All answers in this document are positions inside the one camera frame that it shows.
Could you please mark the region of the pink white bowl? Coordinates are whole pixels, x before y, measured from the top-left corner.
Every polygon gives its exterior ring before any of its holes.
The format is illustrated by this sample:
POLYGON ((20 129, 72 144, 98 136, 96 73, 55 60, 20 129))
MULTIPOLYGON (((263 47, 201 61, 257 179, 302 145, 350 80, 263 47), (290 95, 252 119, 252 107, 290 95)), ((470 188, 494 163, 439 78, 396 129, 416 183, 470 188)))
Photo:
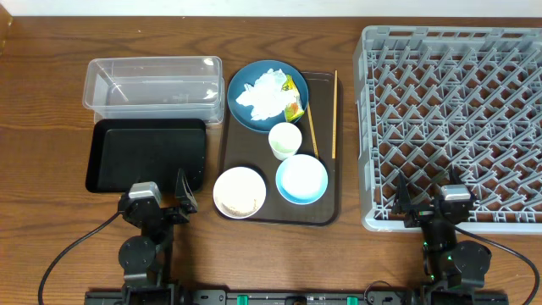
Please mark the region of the pink white bowl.
POLYGON ((225 170, 213 187, 213 201, 217 210, 232 219, 246 219, 264 204, 267 188, 262 176, 247 167, 225 170))

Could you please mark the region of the dark blue plate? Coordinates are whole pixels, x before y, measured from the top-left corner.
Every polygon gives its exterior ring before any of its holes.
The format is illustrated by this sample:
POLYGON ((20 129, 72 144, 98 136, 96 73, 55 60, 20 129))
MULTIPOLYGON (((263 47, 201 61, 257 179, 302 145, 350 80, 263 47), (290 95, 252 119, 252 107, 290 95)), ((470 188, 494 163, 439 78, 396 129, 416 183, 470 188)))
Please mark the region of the dark blue plate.
POLYGON ((239 70, 230 82, 230 113, 247 129, 268 133, 278 123, 295 123, 305 113, 309 90, 293 66, 260 60, 239 70))

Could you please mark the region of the white cup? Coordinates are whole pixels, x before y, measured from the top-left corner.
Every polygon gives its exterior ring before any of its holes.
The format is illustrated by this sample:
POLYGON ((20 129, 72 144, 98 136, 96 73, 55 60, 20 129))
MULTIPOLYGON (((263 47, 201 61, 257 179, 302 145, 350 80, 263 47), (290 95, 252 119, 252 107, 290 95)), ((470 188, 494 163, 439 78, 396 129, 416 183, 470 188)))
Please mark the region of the white cup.
POLYGON ((302 143, 301 131, 292 123, 278 123, 268 134, 273 155, 280 161, 295 155, 302 143))

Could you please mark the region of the white tissue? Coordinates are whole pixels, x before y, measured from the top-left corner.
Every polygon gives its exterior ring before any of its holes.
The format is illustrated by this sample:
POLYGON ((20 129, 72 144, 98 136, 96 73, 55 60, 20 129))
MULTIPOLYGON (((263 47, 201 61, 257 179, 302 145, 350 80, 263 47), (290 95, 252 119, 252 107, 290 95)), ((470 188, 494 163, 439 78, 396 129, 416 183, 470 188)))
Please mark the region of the white tissue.
POLYGON ((251 120, 265 120, 282 114, 285 100, 281 94, 286 74, 281 70, 269 69, 254 83, 244 85, 245 90, 236 98, 243 107, 252 107, 251 120))

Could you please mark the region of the yellow snack wrapper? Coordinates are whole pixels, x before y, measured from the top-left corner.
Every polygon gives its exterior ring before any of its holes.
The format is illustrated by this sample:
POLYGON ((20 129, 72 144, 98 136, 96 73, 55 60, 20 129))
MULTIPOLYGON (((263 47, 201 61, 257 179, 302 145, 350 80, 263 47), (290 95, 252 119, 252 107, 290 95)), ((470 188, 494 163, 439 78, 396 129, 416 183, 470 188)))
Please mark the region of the yellow snack wrapper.
POLYGON ((291 75, 286 75, 286 81, 281 88, 282 97, 285 100, 285 120, 292 122, 299 119, 304 110, 301 104, 301 95, 291 75))

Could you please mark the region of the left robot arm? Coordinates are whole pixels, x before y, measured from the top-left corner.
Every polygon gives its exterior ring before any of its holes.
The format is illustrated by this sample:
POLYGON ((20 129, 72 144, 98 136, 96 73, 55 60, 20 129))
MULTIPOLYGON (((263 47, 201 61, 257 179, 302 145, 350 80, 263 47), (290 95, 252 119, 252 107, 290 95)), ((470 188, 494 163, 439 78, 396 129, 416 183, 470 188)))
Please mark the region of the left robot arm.
POLYGON ((158 184, 148 181, 135 183, 119 200, 123 220, 141 230, 119 249, 124 283, 130 289, 161 286, 169 277, 174 227, 188 223, 198 210, 183 169, 177 173, 174 197, 174 206, 163 207, 158 184))

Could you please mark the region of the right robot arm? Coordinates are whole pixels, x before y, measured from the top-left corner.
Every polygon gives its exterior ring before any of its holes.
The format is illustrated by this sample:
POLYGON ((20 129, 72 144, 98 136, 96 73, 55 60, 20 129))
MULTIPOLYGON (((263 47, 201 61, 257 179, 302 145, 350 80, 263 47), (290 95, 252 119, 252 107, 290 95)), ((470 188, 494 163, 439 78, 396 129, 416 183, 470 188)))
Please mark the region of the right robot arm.
POLYGON ((404 175, 399 175, 392 212, 405 216, 404 226, 423 232, 424 272, 432 278, 432 291, 472 292, 484 286, 491 251, 476 241, 456 238, 457 225, 467 220, 476 200, 474 194, 449 171, 450 183, 439 188, 429 203, 412 202, 404 175))

